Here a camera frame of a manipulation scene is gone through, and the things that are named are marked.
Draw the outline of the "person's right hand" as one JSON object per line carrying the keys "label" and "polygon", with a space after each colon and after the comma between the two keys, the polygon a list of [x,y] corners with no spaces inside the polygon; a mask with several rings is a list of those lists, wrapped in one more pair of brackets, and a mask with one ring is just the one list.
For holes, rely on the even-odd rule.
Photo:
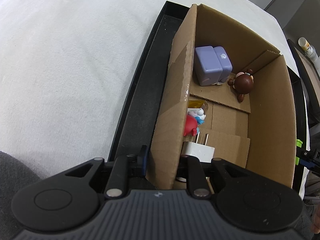
{"label": "person's right hand", "polygon": [[316,236],[319,236],[319,233],[320,233],[320,205],[319,204],[315,208],[315,211],[312,215],[310,230]]}

